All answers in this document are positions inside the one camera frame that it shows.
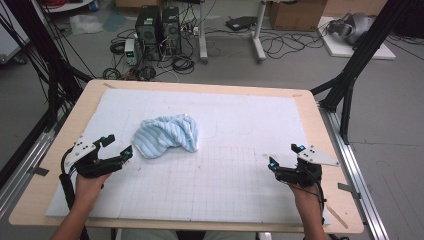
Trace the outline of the large black computer tower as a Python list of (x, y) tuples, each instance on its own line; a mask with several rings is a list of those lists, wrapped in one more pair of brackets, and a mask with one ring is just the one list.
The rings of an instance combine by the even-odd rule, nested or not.
[(163, 40), (160, 8), (157, 5), (143, 5), (139, 10), (135, 29), (142, 56), (147, 60), (158, 61), (159, 44)]

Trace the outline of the white power supply box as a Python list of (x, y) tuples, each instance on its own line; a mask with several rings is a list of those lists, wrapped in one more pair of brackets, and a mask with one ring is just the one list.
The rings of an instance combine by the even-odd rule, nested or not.
[(127, 39), (125, 41), (124, 54), (126, 56), (126, 62), (128, 65), (134, 66), (137, 63), (134, 39)]

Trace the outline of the thin wooden strip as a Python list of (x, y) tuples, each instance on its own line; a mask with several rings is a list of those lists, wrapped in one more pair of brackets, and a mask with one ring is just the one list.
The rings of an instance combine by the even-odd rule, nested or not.
[(337, 212), (329, 205), (325, 204), (327, 210), (331, 213), (331, 215), (345, 228), (348, 229), (348, 224), (337, 214)]

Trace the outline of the person's left hand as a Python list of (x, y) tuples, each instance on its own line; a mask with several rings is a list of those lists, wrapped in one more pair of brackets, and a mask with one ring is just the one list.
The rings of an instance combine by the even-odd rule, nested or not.
[(103, 184), (109, 177), (110, 174), (97, 178), (85, 178), (81, 174), (78, 174), (76, 178), (75, 203), (78, 206), (93, 205), (100, 194)]

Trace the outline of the light blue striped towel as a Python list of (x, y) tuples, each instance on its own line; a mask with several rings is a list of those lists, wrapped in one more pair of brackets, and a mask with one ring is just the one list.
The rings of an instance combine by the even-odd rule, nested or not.
[(197, 152), (198, 136), (196, 121), (187, 114), (160, 116), (142, 120), (132, 144), (144, 158), (155, 159), (169, 148), (182, 147), (190, 153)]

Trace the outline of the flat black box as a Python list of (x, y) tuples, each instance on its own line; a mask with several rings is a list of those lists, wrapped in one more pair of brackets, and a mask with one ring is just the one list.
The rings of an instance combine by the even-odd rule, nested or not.
[(226, 22), (226, 26), (232, 31), (240, 31), (248, 29), (256, 24), (257, 18), (252, 16), (242, 16), (230, 19)]

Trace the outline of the white floor board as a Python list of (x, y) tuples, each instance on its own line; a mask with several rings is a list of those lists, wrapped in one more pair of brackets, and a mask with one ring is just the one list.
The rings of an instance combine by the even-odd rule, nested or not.
[[(318, 23), (318, 32), (324, 41), (324, 45), (332, 57), (350, 58), (353, 53), (353, 47), (336, 33), (331, 34), (327, 31), (327, 26), (333, 17), (322, 17)], [(373, 60), (395, 60), (395, 54), (382, 44), (372, 57)]]

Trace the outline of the brown cardboard box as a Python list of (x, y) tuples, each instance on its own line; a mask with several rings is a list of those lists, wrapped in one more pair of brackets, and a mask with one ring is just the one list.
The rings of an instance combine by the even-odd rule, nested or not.
[(328, 0), (273, 2), (269, 21), (274, 30), (315, 31)]

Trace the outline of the clear plastic bag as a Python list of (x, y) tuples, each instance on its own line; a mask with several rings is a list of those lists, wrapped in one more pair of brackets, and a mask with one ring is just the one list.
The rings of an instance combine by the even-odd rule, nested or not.
[(73, 35), (95, 34), (103, 30), (103, 26), (96, 16), (76, 15), (70, 18)]

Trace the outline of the person's right hand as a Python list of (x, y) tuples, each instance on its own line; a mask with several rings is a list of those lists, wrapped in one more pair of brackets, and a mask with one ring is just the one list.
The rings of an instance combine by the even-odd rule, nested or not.
[(295, 204), (300, 215), (321, 214), (321, 205), (315, 186), (301, 188), (298, 185), (290, 184), (289, 188), (294, 194)]

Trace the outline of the slim black computer tower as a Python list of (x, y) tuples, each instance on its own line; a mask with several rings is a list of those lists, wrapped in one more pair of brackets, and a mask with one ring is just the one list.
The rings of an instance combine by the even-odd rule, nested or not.
[(169, 53), (180, 55), (182, 53), (179, 8), (168, 6), (162, 11), (162, 24), (166, 47)]

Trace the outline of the aluminium rail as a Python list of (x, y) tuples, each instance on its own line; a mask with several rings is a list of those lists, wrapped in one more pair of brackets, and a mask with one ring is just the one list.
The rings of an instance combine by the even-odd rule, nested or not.
[(359, 205), (359, 213), (362, 224), (373, 240), (390, 240), (386, 228), (374, 204), (362, 171), (357, 162), (353, 148), (343, 140), (339, 133), (341, 121), (336, 113), (328, 112), (319, 107), (320, 114), (324, 120), (330, 137), (334, 140), (336, 153), (339, 155), (342, 169), (347, 174), (350, 192), (353, 199)]
[(66, 111), (60, 110), (57, 119), (50, 123), (49, 117), (44, 114), (0, 170), (0, 219), (4, 217), (30, 178), (36, 175), (29, 173), (28, 170), (31, 167), (41, 167), (43, 158), (67, 116)]

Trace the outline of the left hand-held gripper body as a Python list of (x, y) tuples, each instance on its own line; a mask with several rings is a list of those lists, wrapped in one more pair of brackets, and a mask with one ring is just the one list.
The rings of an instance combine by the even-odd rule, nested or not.
[(72, 172), (76, 170), (85, 178), (97, 178), (122, 169), (124, 164), (117, 161), (117, 157), (101, 159), (94, 142), (81, 136), (74, 145), (64, 154), (64, 166)]

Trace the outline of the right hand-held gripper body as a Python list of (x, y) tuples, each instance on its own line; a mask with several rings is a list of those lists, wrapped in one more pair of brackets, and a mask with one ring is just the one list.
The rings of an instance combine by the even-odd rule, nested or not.
[(339, 167), (340, 163), (327, 153), (311, 145), (296, 153), (297, 164), (294, 168), (282, 167), (275, 171), (275, 178), (284, 183), (309, 187), (320, 184), (322, 180), (322, 166)]

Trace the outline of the white foam mat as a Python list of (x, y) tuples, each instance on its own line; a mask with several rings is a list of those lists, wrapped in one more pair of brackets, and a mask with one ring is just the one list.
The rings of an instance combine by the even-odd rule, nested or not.
[(198, 127), (198, 151), (140, 152), (108, 178), (94, 218), (300, 224), (291, 190), (268, 168), (292, 168), (291, 147), (308, 146), (294, 99), (148, 90), (107, 90), (83, 135), (112, 134), (103, 158), (131, 145), (142, 121), (186, 114)]

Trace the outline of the black metal frame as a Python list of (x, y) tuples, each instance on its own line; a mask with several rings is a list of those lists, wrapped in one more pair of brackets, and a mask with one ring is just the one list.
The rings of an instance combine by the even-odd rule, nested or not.
[(94, 77), (71, 65), (40, 19), (32, 0), (0, 0), (0, 25), (18, 44), (31, 62), (48, 103), (43, 115), (47, 128), (59, 122), (62, 107), (72, 108), (83, 92), (82, 83)]
[(339, 135), (346, 145), (349, 145), (349, 120), (356, 80), (412, 2), (413, 0), (387, 0), (342, 71), (335, 78), (311, 90), (313, 95), (328, 90), (326, 97), (319, 102), (319, 106), (327, 112), (335, 113), (338, 104), (343, 102)]

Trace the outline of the white desk leg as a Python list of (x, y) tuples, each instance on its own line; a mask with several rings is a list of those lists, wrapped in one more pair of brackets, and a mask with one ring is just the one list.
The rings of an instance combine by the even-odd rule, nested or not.
[(208, 52), (207, 52), (207, 44), (206, 44), (206, 36), (205, 36), (205, 0), (199, 0), (199, 54), (200, 61), (204, 64), (208, 63)]
[(252, 41), (257, 53), (257, 61), (259, 63), (263, 62), (266, 59), (266, 55), (263, 50), (262, 43), (260, 41), (260, 33), (262, 29), (262, 23), (263, 23), (263, 19), (265, 15), (265, 10), (266, 10), (266, 0), (260, 0), (256, 27), (255, 27), (255, 31), (252, 33)]

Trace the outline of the grey rounded device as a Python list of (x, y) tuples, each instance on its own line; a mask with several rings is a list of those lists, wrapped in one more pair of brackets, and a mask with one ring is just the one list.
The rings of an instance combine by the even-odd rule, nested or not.
[(374, 19), (365, 13), (347, 13), (340, 19), (332, 20), (327, 27), (327, 32), (330, 34), (336, 33), (348, 44), (355, 45), (373, 23)]

